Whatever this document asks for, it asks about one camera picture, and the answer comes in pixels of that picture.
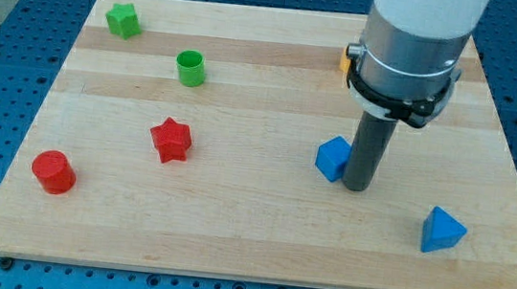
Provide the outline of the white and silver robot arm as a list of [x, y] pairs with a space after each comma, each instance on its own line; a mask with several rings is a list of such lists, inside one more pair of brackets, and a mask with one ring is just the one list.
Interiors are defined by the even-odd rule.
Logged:
[[372, 0], [347, 46], [349, 94], [369, 115], [422, 128], [453, 95], [462, 50], [489, 0]]

